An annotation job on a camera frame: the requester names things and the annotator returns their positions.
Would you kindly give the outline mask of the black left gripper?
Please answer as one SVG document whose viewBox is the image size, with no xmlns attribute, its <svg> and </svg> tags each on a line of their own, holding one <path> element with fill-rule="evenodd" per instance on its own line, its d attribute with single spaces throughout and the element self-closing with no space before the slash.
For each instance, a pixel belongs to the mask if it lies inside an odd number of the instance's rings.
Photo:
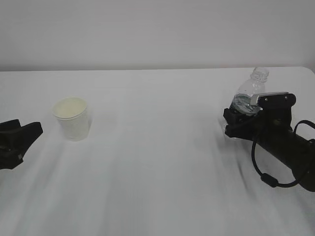
<svg viewBox="0 0 315 236">
<path fill-rule="evenodd" d="M 0 169 L 13 170 L 22 164 L 27 150 L 42 133 L 40 122 L 32 122 L 24 126 L 20 125 L 18 119 L 2 122 L 0 124 Z"/>
</svg>

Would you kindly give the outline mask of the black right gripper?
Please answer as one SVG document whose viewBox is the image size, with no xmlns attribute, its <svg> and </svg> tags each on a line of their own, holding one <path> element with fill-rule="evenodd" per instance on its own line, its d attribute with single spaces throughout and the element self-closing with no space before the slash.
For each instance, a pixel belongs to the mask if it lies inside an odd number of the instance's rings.
<svg viewBox="0 0 315 236">
<path fill-rule="evenodd" d="M 291 108 L 265 109 L 256 115 L 247 116 L 230 106 L 224 109 L 223 117 L 227 123 L 225 135 L 230 138 L 275 144 L 284 142 L 293 135 Z"/>
</svg>

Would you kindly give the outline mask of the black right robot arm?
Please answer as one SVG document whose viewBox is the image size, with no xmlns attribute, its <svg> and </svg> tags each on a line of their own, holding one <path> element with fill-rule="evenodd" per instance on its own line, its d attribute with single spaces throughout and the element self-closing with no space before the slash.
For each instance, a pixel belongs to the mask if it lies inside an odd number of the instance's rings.
<svg viewBox="0 0 315 236">
<path fill-rule="evenodd" d="M 255 116 L 244 115 L 226 108 L 223 117 L 227 122 L 225 134 L 230 138 L 252 141 L 251 158 L 260 179 L 270 187 L 291 188 L 296 185 L 315 190 L 315 141 L 299 136 L 291 127 L 291 109 L 263 109 Z M 263 173 L 255 159 L 256 146 L 291 169 L 294 181 L 280 183 L 273 176 Z"/>
</svg>

